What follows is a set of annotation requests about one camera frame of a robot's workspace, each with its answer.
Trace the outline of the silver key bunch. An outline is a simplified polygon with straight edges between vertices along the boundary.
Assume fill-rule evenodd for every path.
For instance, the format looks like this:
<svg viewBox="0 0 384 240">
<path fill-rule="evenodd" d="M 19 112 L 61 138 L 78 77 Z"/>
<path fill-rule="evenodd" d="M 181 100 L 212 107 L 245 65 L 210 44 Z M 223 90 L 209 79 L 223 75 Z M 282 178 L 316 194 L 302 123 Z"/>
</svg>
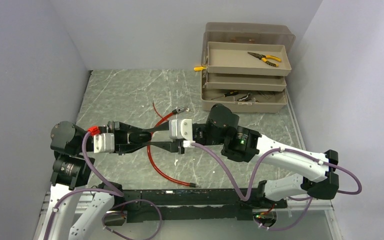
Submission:
<svg viewBox="0 0 384 240">
<path fill-rule="evenodd" d="M 182 110 L 183 110 L 184 112 L 191 112 L 191 113 L 194 112 L 194 111 L 193 111 L 192 109 L 190 109 L 189 107 L 183 107 Z"/>
</svg>

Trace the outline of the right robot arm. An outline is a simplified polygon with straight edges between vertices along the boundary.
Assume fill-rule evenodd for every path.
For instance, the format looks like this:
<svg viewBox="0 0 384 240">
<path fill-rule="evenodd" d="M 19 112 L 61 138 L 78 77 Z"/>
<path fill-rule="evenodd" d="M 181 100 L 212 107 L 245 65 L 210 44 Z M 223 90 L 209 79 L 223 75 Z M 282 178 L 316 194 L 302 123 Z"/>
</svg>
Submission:
<svg viewBox="0 0 384 240">
<path fill-rule="evenodd" d="M 215 104 L 203 124 L 191 119 L 168 119 L 153 132 L 168 131 L 180 149 L 198 148 L 209 154 L 222 167 L 242 201 L 251 197 L 253 182 L 261 164 L 277 166 L 293 175 L 264 180 L 255 194 L 256 203 L 267 208 L 287 197 L 307 194 L 321 200 L 332 200 L 339 193 L 339 176 L 335 173 L 337 152 L 313 153 L 290 147 L 239 125 L 239 116 L 222 104 Z M 254 162 L 248 189 L 243 193 L 222 159 L 209 146 L 221 145 L 221 155 L 238 163 Z"/>
</svg>

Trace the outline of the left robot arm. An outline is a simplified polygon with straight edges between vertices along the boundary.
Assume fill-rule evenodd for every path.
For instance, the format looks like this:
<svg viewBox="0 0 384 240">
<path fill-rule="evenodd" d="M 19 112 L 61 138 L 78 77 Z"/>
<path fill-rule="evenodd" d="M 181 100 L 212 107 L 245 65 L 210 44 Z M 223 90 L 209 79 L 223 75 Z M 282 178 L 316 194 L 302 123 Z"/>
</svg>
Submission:
<svg viewBox="0 0 384 240">
<path fill-rule="evenodd" d="M 93 153 L 127 154 L 145 147 L 152 138 L 149 129 L 111 121 L 83 129 L 72 122 L 56 124 L 50 133 L 54 163 L 50 178 L 50 199 L 41 240 L 87 240 L 99 223 L 111 214 L 132 217 L 142 203 L 138 192 L 125 193 L 119 183 L 101 173 L 100 185 L 89 188 L 91 173 L 97 173 Z"/>
</svg>

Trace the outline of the small black padlock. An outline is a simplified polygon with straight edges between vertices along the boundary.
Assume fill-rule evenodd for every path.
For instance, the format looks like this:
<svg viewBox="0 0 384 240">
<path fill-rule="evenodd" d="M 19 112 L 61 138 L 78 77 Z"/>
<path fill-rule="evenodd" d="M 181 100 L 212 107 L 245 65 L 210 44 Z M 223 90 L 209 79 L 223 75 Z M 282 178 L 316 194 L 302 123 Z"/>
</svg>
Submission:
<svg viewBox="0 0 384 240">
<path fill-rule="evenodd" d="M 128 142 L 131 144 L 142 144 L 152 140 L 152 133 L 148 131 L 132 132 L 128 136 Z"/>
</svg>

